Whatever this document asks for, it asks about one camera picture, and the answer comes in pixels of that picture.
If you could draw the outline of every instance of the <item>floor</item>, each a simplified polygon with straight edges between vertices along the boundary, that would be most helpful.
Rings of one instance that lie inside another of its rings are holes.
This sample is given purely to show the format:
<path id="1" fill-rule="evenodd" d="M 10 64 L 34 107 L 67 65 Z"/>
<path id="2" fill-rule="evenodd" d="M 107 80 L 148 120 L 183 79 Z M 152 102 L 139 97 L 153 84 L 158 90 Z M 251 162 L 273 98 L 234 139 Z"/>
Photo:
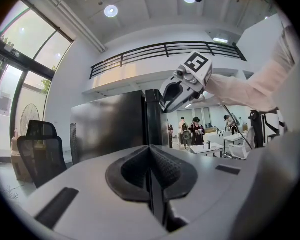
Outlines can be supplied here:
<path id="1" fill-rule="evenodd" d="M 72 166 L 71 151 L 64 151 L 63 157 L 66 167 L 70 168 Z M 0 191 L 8 201 L 22 206 L 36 189 L 33 183 L 16 179 L 11 163 L 0 163 Z"/>

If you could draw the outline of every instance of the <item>white wall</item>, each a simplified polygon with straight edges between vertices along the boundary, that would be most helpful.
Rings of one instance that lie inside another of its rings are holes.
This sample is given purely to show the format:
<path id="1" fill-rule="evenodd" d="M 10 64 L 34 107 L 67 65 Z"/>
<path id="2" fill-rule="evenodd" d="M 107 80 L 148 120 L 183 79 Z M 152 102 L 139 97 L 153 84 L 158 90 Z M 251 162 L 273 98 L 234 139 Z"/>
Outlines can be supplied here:
<path id="1" fill-rule="evenodd" d="M 237 46 L 249 62 L 252 72 L 261 70 L 268 62 L 282 32 L 283 26 L 278 14 L 244 31 Z"/>
<path id="2" fill-rule="evenodd" d="M 169 123 L 173 127 L 173 136 L 177 135 L 178 130 L 179 130 L 179 121 L 181 120 L 180 118 L 178 118 L 177 111 L 174 111 L 172 113 L 168 113 L 167 118 L 169 120 Z"/>
<path id="3" fill-rule="evenodd" d="M 77 38 L 62 59 L 51 82 L 44 120 L 55 126 L 64 151 L 70 150 L 71 108 L 91 101 L 82 92 L 90 77 L 91 66 L 97 58 L 95 50 L 87 42 Z"/>
<path id="4" fill-rule="evenodd" d="M 249 121 L 248 113 L 245 106 L 227 106 L 229 111 L 236 116 L 238 120 L 242 119 L 244 123 Z M 218 127 L 219 129 L 225 129 L 226 122 L 224 116 L 228 115 L 227 111 L 223 106 L 210 106 L 210 118 L 213 127 Z"/>
<path id="5" fill-rule="evenodd" d="M 106 43 L 107 51 L 100 55 L 95 64 L 112 56 L 143 46 L 177 41 L 214 42 L 201 25 L 176 24 L 151 27 L 124 35 Z"/>

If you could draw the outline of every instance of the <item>black pad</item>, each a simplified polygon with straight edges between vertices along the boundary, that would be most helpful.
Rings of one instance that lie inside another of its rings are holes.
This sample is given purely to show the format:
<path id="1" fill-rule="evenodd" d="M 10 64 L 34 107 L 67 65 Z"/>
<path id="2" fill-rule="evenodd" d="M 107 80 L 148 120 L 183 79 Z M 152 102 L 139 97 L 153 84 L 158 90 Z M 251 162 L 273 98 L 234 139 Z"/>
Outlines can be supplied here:
<path id="1" fill-rule="evenodd" d="M 105 178 L 109 187 L 123 200 L 150 202 L 146 174 L 157 178 L 166 201 L 185 197 L 198 179 L 195 167 L 154 145 L 143 147 L 112 163 Z"/>

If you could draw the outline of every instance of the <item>black slot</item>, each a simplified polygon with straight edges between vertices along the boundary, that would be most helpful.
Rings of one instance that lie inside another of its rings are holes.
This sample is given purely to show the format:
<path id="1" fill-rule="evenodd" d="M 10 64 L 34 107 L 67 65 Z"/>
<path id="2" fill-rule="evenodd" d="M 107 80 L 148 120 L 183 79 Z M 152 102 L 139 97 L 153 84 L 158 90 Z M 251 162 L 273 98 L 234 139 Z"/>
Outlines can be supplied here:
<path id="1" fill-rule="evenodd" d="M 35 219 L 52 230 L 78 193 L 79 191 L 74 188 L 65 187 L 43 208 Z"/>
<path id="2" fill-rule="evenodd" d="M 164 227 L 168 232 L 171 233 L 173 231 L 179 230 L 182 227 L 188 225 L 188 223 L 185 222 L 182 218 L 175 217 L 174 212 L 169 203 L 165 204 L 164 212 L 165 212 Z"/>
<path id="3" fill-rule="evenodd" d="M 234 174 L 234 175 L 238 175 L 240 173 L 240 169 L 238 168 L 233 168 L 233 167 L 228 167 L 225 165 L 218 165 L 216 168 L 216 170 L 228 173 L 228 174 Z"/>

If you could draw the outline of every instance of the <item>black clothing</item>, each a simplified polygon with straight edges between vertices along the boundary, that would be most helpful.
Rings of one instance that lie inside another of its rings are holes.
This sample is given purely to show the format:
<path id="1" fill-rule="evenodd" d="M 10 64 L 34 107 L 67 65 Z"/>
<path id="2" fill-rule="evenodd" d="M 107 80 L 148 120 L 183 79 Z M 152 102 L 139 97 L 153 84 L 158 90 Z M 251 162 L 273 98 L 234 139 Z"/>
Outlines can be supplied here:
<path id="1" fill-rule="evenodd" d="M 231 126 L 231 133 L 232 133 L 232 135 L 235 135 L 238 133 L 238 128 L 235 125 Z"/>
<path id="2" fill-rule="evenodd" d="M 172 134 L 170 134 L 170 131 L 173 131 L 174 128 L 172 127 L 172 125 L 170 123 L 168 123 L 168 130 L 169 130 L 169 146 L 172 149 L 173 139 L 172 139 Z"/>
<path id="3" fill-rule="evenodd" d="M 196 134 L 196 131 L 201 129 L 203 134 L 205 134 L 204 127 L 199 124 L 199 126 L 196 126 L 195 124 L 192 124 L 190 127 L 190 131 L 192 132 L 192 142 L 191 145 L 194 146 L 200 146 L 204 144 L 204 135 L 203 134 Z"/>

